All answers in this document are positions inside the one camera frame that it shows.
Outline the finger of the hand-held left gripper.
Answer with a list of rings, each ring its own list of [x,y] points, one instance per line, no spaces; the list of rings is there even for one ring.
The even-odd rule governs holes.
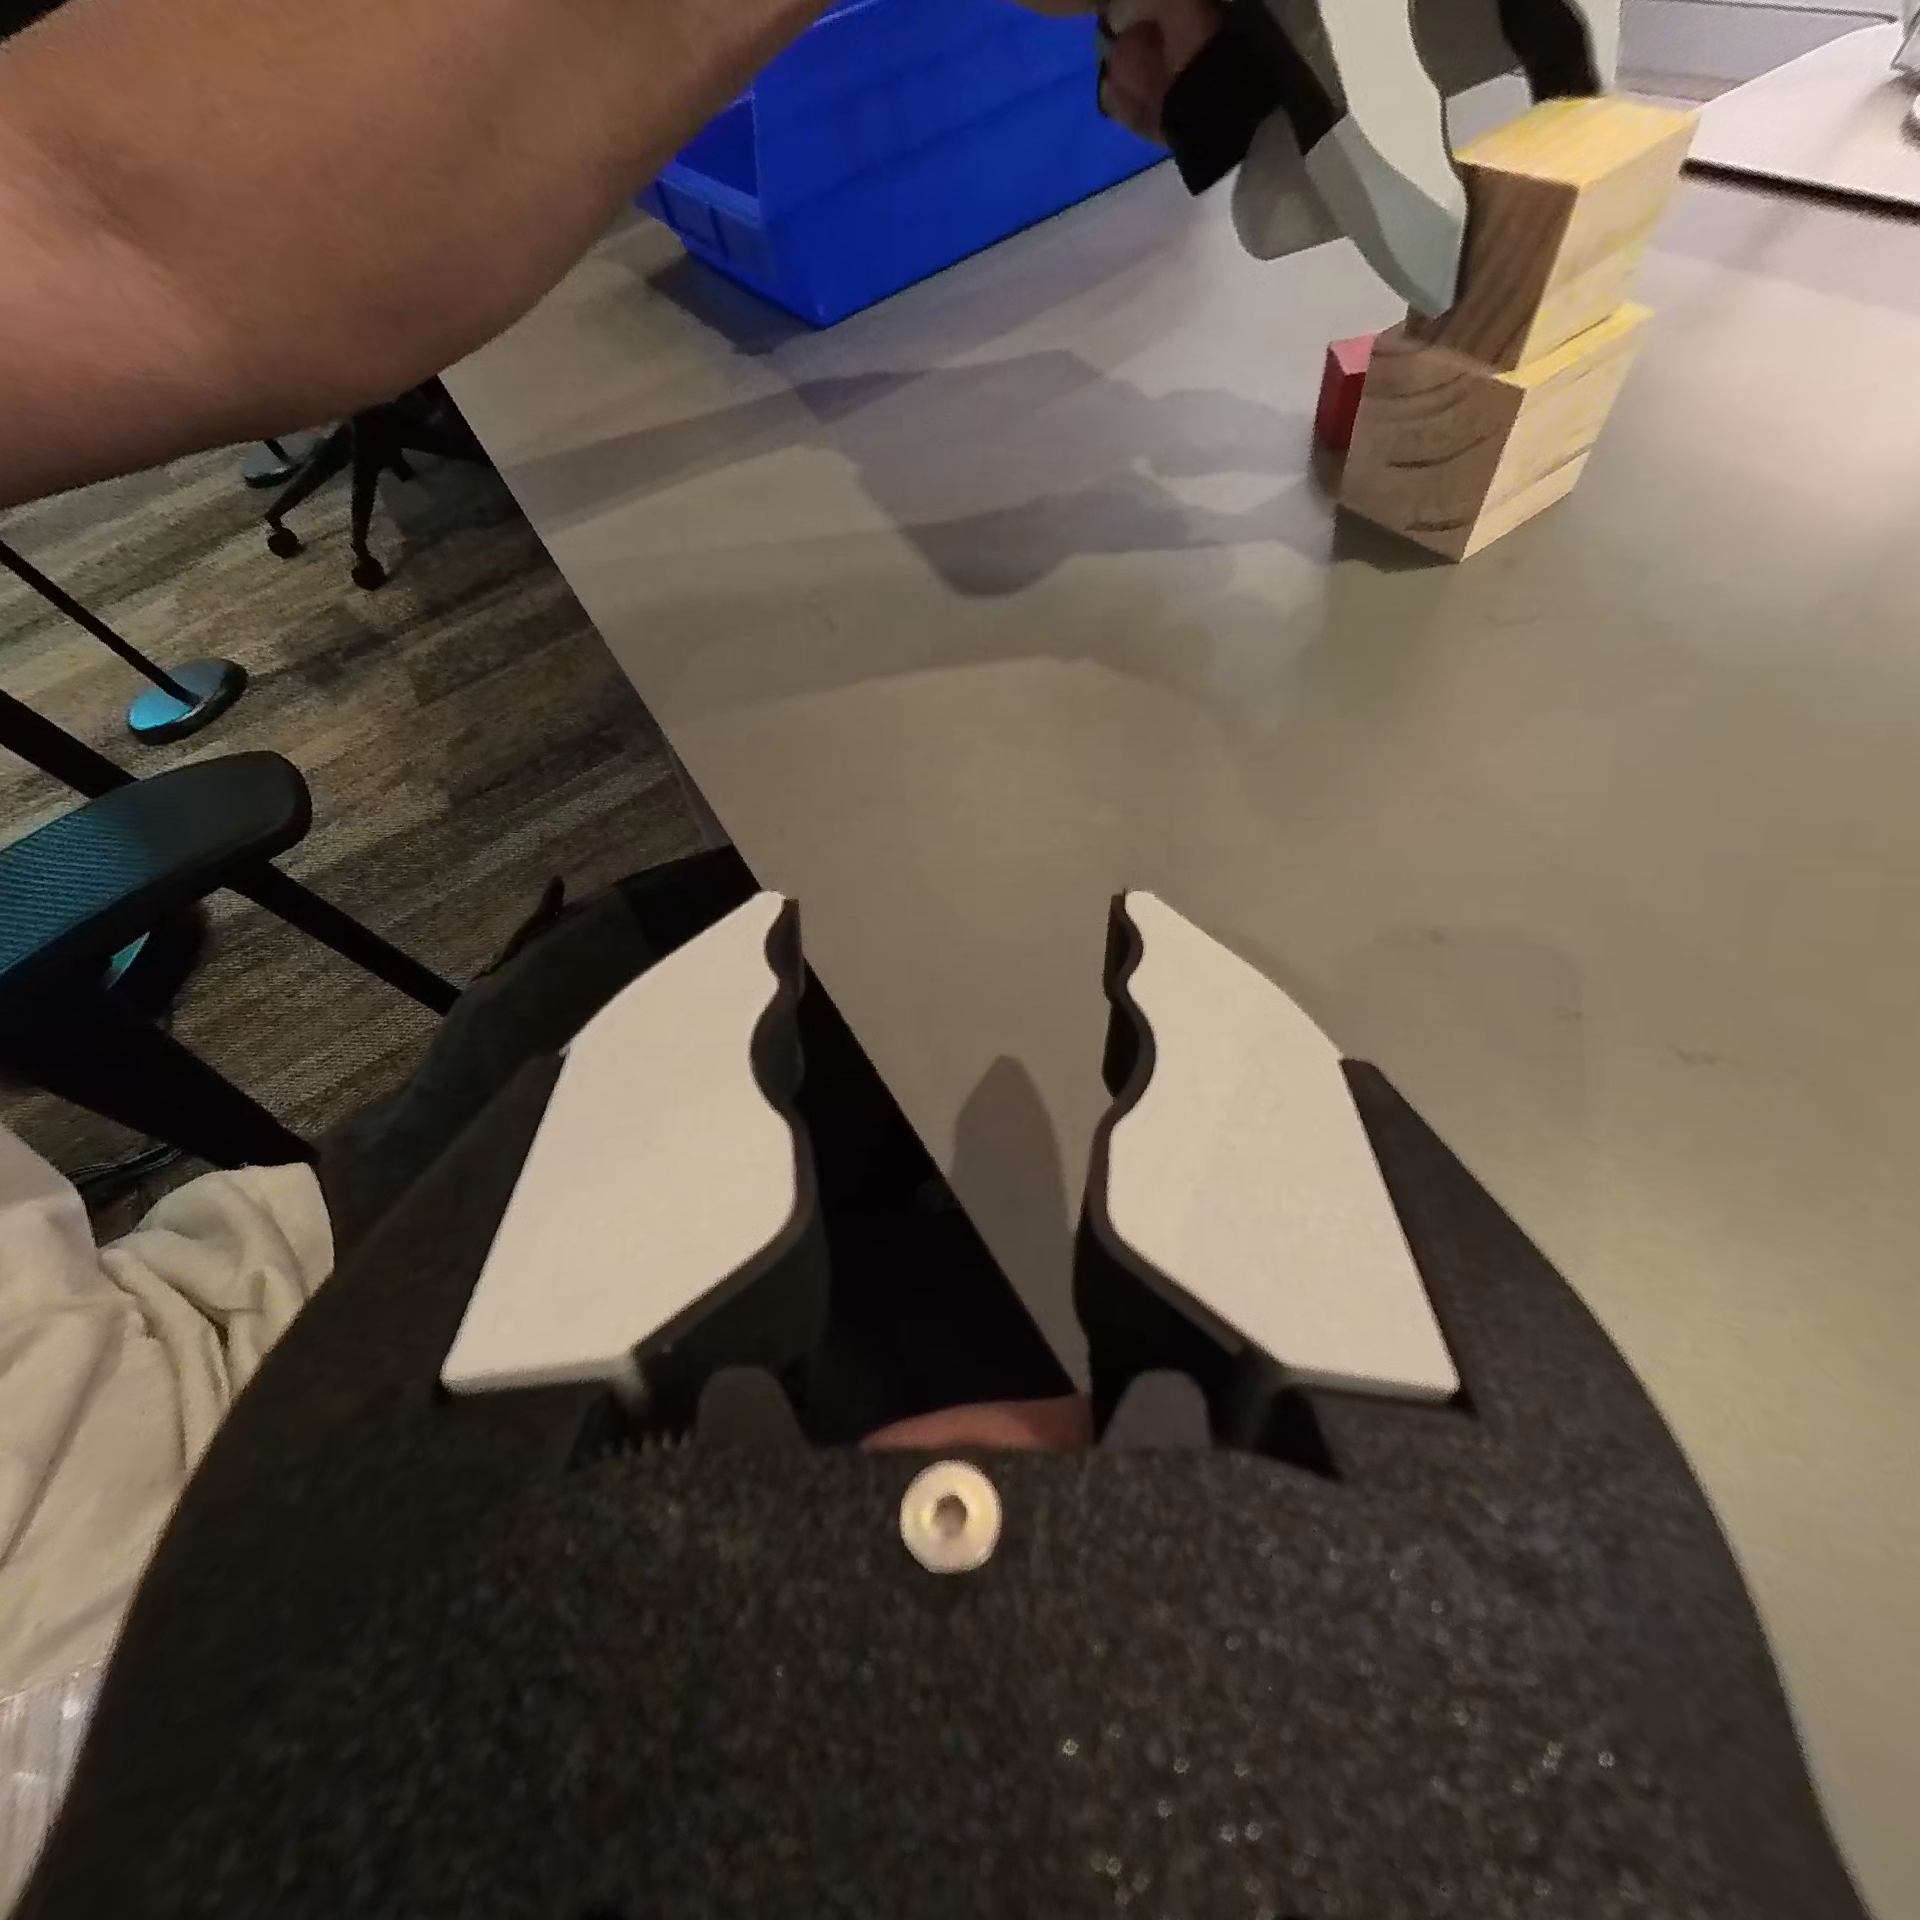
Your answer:
[[[1443,97],[1519,75],[1530,102],[1619,83],[1619,0],[1412,0],[1412,49]]]
[[[1239,170],[1234,238],[1273,263],[1352,238],[1418,316],[1457,290],[1468,194],[1443,92],[1404,0],[1229,6],[1234,56],[1273,92]]]

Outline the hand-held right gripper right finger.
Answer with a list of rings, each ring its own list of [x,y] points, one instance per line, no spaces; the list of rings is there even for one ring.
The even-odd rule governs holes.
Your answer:
[[[1089,1341],[1146,1307],[1281,1385],[1450,1407],[1457,1361],[1321,1028],[1151,892],[1113,895],[1103,990]]]

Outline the small red wooden cube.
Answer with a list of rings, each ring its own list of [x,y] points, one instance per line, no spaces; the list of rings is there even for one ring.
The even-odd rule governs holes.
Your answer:
[[[1313,443],[1330,458],[1347,458],[1357,436],[1369,356],[1374,356],[1374,331],[1330,341],[1321,356]]]

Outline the person's left hand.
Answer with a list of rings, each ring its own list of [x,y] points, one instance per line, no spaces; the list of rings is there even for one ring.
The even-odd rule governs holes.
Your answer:
[[[1100,111],[1151,143],[1160,137],[1160,109],[1171,83],[1190,68],[1190,59],[1213,40],[1223,6],[1213,0],[1103,0],[1093,6],[1100,40]]]

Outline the black metal table leg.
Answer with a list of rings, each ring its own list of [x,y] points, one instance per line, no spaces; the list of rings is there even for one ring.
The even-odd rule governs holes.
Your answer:
[[[0,697],[0,743],[5,754],[34,763],[40,771],[48,771],[55,783],[73,786],[87,804],[139,783],[13,697]],[[460,999],[460,988],[452,988],[446,975],[439,975],[432,967],[422,967],[418,956],[406,956],[404,949],[392,949],[389,940],[380,940],[376,928],[362,928],[359,918],[313,895],[302,879],[281,873],[269,861],[256,861],[251,873],[234,879],[226,892],[237,892],[256,910],[277,912],[281,926],[302,928],[321,949],[376,974],[380,984],[389,984],[392,990],[404,990],[406,1002],[439,1017],[446,1017],[452,1002]]]

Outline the person's left forearm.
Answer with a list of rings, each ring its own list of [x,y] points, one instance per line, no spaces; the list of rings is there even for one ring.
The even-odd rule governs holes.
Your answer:
[[[5,512],[489,345],[818,13],[56,6],[0,75]]]

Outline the white cloth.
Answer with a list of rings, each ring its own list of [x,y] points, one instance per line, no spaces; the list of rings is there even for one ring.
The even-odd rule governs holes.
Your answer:
[[[95,1669],[234,1398],[331,1278],[321,1177],[206,1171],[118,1242],[0,1131],[0,1692]]]

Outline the large natural wooden cube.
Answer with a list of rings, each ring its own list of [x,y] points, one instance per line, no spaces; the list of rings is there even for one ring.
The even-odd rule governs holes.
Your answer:
[[[1652,313],[1493,370],[1389,328],[1357,402],[1336,512],[1465,565],[1566,502],[1623,396]]]
[[[1665,212],[1698,111],[1635,97],[1535,102],[1457,149],[1457,299],[1423,337],[1519,370],[1610,320]]]

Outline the black chair wheel base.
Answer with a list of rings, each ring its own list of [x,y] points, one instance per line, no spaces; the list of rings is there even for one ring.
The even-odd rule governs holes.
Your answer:
[[[269,553],[298,561],[302,536],[288,526],[298,506],[307,506],[325,481],[348,475],[348,585],[376,595],[389,585],[389,568],[370,548],[370,520],[380,502],[380,481],[412,481],[412,458],[439,458],[455,467],[486,467],[489,458],[469,435],[466,415],[432,374],[397,401],[370,402],[337,425],[291,471],[291,481],[269,506]]]

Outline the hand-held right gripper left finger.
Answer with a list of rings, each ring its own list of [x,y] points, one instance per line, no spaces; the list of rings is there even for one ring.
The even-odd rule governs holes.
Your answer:
[[[721,1364],[784,1373],[828,1307],[804,1136],[799,899],[755,895],[627,984],[568,1047],[440,1357],[446,1396],[668,1396],[721,1313],[768,1313]]]

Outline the person's dark trouser leg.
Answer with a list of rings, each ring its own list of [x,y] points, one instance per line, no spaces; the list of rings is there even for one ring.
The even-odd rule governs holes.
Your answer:
[[[344,1262],[466,1124],[614,990],[757,892],[731,847],[568,899],[547,879],[501,956],[460,990],[418,1070],[321,1142]],[[1079,1455],[1093,1409],[970,1232],[946,1177],[818,975],[804,990],[804,1124],[830,1249],[830,1313],[808,1376],[823,1446]]]

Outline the large blue plastic bin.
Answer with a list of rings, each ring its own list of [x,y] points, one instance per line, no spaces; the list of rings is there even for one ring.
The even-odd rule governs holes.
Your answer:
[[[1093,102],[1093,13],[830,6],[638,209],[804,328],[835,328],[1166,154]]]

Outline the black stanchion post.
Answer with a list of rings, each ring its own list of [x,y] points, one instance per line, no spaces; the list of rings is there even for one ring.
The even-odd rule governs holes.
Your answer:
[[[237,663],[157,668],[94,606],[83,606],[68,590],[56,590],[42,568],[25,565],[9,544],[0,544],[0,565],[34,600],[42,600],[55,611],[62,611],[73,629],[83,629],[94,644],[102,644],[121,668],[132,668],[146,681],[146,689],[124,704],[124,735],[135,743],[162,749],[206,735],[241,702],[248,673]]]

